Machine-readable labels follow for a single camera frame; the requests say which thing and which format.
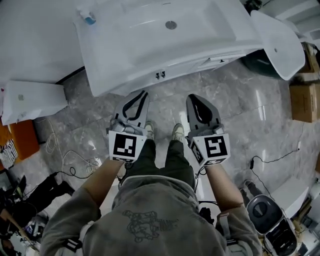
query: cardboard box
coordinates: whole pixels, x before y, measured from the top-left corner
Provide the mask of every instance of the cardboard box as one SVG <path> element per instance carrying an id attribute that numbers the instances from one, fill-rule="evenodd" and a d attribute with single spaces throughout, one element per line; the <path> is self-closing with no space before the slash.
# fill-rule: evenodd
<path id="1" fill-rule="evenodd" d="M 320 83 L 293 84 L 289 87 L 292 119 L 312 123 L 320 119 Z"/>
<path id="2" fill-rule="evenodd" d="M 320 72 L 320 67 L 317 62 L 316 55 L 314 53 L 314 48 L 311 44 L 307 42 L 302 43 L 302 48 L 305 55 L 305 64 L 298 71 L 299 74 L 309 74 L 309 73 L 318 73 Z"/>

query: marble floor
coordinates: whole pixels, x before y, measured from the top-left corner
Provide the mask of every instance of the marble floor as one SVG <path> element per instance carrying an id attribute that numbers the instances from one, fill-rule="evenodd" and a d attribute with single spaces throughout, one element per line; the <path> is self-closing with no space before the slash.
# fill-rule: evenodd
<path id="1" fill-rule="evenodd" d="M 109 155 L 106 129 L 117 103 L 123 98 L 107 94 L 93 97 L 85 71 L 78 73 L 64 84 L 68 106 L 47 119 L 58 135 L 62 156 L 74 150 L 86 160 L 100 164 Z M 291 119 L 291 102 L 288 82 L 263 77 L 247 70 L 239 61 L 217 70 L 206 70 L 178 77 L 147 88 L 150 95 L 148 119 L 154 123 L 157 145 L 156 165 L 162 167 L 172 129 L 182 123 L 188 131 L 186 121 L 186 98 L 189 94 L 200 95 L 219 110 L 225 132 L 230 137 L 231 157 L 224 168 L 241 186 L 245 179 L 252 179 L 264 188 L 249 169 L 249 162 L 255 155 L 271 161 L 296 150 L 301 150 L 273 162 L 255 160 L 254 171 L 272 192 L 289 177 L 296 176 L 310 184 L 315 172 L 316 159 L 320 149 L 320 122 L 303 123 Z M 50 123 L 45 120 L 36 123 L 41 140 L 52 133 Z M 11 168 L 11 172 L 27 178 L 27 191 L 43 181 L 50 173 L 62 167 L 62 156 L 58 148 L 46 152 L 42 145 L 39 152 Z M 193 165 L 195 159 L 185 147 L 186 158 Z M 64 159 L 63 170 L 76 169 L 77 175 L 87 175 L 87 164 L 73 153 Z M 58 180 L 67 180 L 75 189 L 83 179 L 59 174 Z M 113 197 L 118 191 L 113 186 L 103 203 L 102 213 L 110 210 Z M 206 176 L 200 177 L 198 197 L 212 200 L 213 194 Z M 68 199 L 68 195 L 56 198 L 45 210 L 51 216 Z"/>

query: white cable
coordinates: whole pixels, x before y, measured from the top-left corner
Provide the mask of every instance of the white cable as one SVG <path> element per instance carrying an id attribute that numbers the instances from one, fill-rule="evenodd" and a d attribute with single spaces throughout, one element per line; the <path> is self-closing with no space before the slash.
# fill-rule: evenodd
<path id="1" fill-rule="evenodd" d="M 41 123 L 46 120 L 49 122 L 49 124 L 51 126 L 52 133 L 50 133 L 48 139 L 46 140 L 45 151 L 51 155 L 55 151 L 55 148 L 58 146 L 58 150 L 59 150 L 60 156 L 61 156 L 61 169 L 60 169 L 60 171 L 63 172 L 66 156 L 69 153 L 73 152 L 74 154 L 76 154 L 78 157 L 80 157 L 83 161 L 85 161 L 87 163 L 87 167 L 86 167 L 87 175 L 90 176 L 92 173 L 94 173 L 96 168 L 98 167 L 98 162 L 90 163 L 89 161 L 85 160 L 81 155 L 79 155 L 74 150 L 69 150 L 68 152 L 66 152 L 64 154 L 64 156 L 62 156 L 62 152 L 61 152 L 60 145 L 59 145 L 59 138 L 58 138 L 58 135 L 55 133 L 54 128 L 53 128 L 50 120 L 45 118 L 41 121 L 34 121 L 34 122 Z M 51 141 L 52 137 L 54 138 L 54 144 L 53 144 L 53 146 L 50 146 L 50 141 Z"/>

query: black and white device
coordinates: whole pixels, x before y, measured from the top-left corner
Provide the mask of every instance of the black and white device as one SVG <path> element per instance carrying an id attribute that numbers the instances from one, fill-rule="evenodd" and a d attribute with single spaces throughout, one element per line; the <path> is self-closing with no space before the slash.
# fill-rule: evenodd
<path id="1" fill-rule="evenodd" d="M 297 238 L 281 208 L 270 197 L 255 196 L 246 207 L 250 220 L 272 256 L 288 256 L 297 248 Z"/>
<path id="2" fill-rule="evenodd" d="M 218 109 L 205 98 L 190 94 L 186 111 L 190 124 L 186 139 L 199 168 L 223 163 L 230 157 L 230 142 Z"/>
<path id="3" fill-rule="evenodd" d="M 129 109 L 140 100 L 135 116 L 129 116 Z M 115 161 L 135 162 L 147 139 L 145 129 L 149 95 L 136 91 L 125 97 L 115 108 L 109 134 L 110 159 Z"/>

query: dark pants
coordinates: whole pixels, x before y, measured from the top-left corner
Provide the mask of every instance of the dark pants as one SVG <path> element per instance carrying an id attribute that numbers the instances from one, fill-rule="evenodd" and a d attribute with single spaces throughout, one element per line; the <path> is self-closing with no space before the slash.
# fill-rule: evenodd
<path id="1" fill-rule="evenodd" d="M 152 139 L 147 139 L 143 145 L 137 161 L 128 167 L 123 182 L 126 178 L 136 175 L 162 175 L 174 178 L 195 187 L 195 176 L 192 167 L 184 156 L 184 145 L 178 140 L 171 140 L 164 168 L 155 165 L 156 144 Z"/>
<path id="2" fill-rule="evenodd" d="M 256 197 L 258 195 L 262 195 L 263 194 L 261 192 L 261 190 L 258 189 L 256 187 L 256 185 L 251 181 L 247 183 L 247 187 L 248 187 L 250 193 L 253 195 L 253 197 Z M 247 197 L 247 193 L 243 189 L 241 189 L 240 192 L 241 192 L 241 195 L 242 195 L 242 198 L 243 198 L 243 201 L 244 201 L 244 205 L 247 206 L 249 204 L 249 202 L 250 202 L 250 199 Z"/>
<path id="3" fill-rule="evenodd" d="M 34 216 L 47 208 L 56 197 L 65 193 L 64 185 L 58 185 L 55 177 L 49 176 L 36 187 L 26 200 L 17 202 L 13 206 L 13 218 L 20 227 L 25 227 Z"/>

